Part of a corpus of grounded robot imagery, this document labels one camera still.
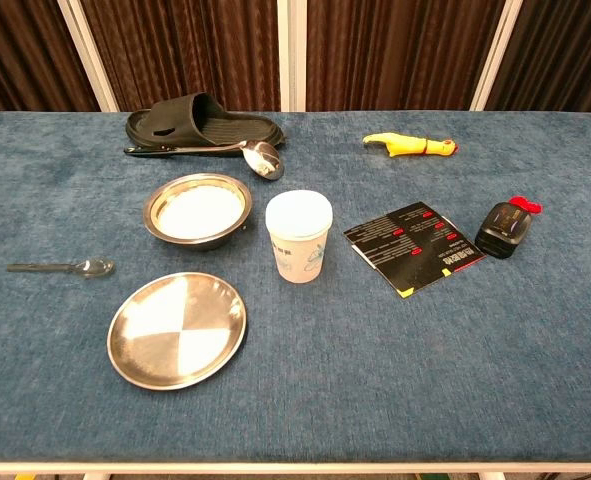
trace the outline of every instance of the stainless steel plate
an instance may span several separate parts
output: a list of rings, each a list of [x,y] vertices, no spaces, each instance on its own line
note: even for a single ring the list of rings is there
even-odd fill
[[[174,273],[122,304],[108,331],[108,356],[129,382],[175,390],[222,368],[245,330],[246,308],[233,287],[206,273]]]
[[[235,194],[242,206],[240,217],[228,228],[211,235],[210,237],[178,238],[165,232],[160,222],[160,214],[164,208],[166,208],[177,195],[186,192],[191,188],[201,186],[225,188]],[[252,203],[251,192],[248,190],[248,187],[239,180],[216,173],[195,173],[193,175],[176,178],[175,180],[162,185],[150,196],[144,205],[144,225],[149,232],[161,240],[184,245],[187,248],[195,250],[210,250],[219,247],[230,239],[231,235],[244,224],[251,211]]]

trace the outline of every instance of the spoon handle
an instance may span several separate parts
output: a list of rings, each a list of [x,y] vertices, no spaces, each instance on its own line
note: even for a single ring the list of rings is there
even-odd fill
[[[11,263],[7,272],[72,272],[74,266],[68,263]]]
[[[126,147],[124,153],[134,157],[161,157],[180,155],[183,153],[207,153],[207,152],[230,152],[244,147],[246,142],[239,142],[233,145],[221,147]]]

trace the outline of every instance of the small spoon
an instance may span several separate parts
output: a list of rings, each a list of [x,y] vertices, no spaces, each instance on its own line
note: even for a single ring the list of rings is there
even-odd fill
[[[107,275],[115,268],[115,262],[106,258],[89,258],[80,263],[11,263],[7,272],[68,272],[86,278]]]
[[[183,153],[230,152],[238,149],[244,154],[248,166],[260,177],[277,180],[284,175],[284,164],[280,161],[275,147],[259,140],[244,140],[223,147],[127,147],[124,153],[135,157],[162,157]]]

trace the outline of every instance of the bowl rim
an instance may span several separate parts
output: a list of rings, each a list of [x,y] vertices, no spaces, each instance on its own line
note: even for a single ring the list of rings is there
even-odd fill
[[[159,199],[159,197],[161,197],[164,193],[166,193],[167,191],[171,190],[172,188],[175,188],[177,185],[180,185],[182,183],[194,182],[194,181],[199,181],[199,180],[210,180],[210,179],[220,180],[220,181],[223,181],[224,183],[228,183],[229,185],[233,185],[241,192],[242,197],[244,198],[244,206],[243,206],[244,208],[242,210],[241,215],[235,221],[235,223],[233,223],[227,229],[222,230],[221,232],[218,232],[214,235],[210,235],[208,237],[201,237],[201,238],[173,237],[171,235],[168,235],[168,234],[162,232],[159,228],[157,228],[157,226],[155,226],[151,212],[153,210],[153,205]],[[250,190],[248,189],[248,187],[246,185],[244,185],[242,182],[240,182],[236,178],[229,177],[228,175],[222,175],[220,173],[193,173],[191,175],[185,175],[183,177],[179,177],[174,180],[171,180],[170,182],[165,183],[164,185],[162,185],[161,187],[159,187],[157,190],[155,190],[153,192],[153,194],[146,200],[146,203],[144,204],[144,210],[143,210],[144,226],[155,237],[159,238],[160,240],[164,240],[166,242],[169,242],[169,243],[176,243],[179,245],[203,245],[203,244],[207,244],[209,242],[224,238],[227,235],[229,235],[230,233],[237,230],[248,218],[248,215],[251,211],[252,203],[253,203],[253,200],[251,197]]]

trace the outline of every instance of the blue tablecloth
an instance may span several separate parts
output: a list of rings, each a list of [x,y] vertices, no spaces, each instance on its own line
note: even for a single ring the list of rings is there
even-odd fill
[[[285,176],[241,158],[125,156],[126,114],[0,113],[0,461],[402,462],[591,460],[591,114],[270,114]],[[459,152],[391,159],[367,133],[442,139]],[[142,207],[181,175],[250,188],[248,228],[211,252],[151,236]],[[280,279],[268,200],[322,192],[334,224],[321,276]],[[509,260],[486,258],[407,300],[342,231],[424,201],[470,239],[513,195],[544,204]],[[105,255],[84,280],[9,262]],[[179,271],[243,296],[245,343],[209,380],[150,392],[106,354],[122,302]]]

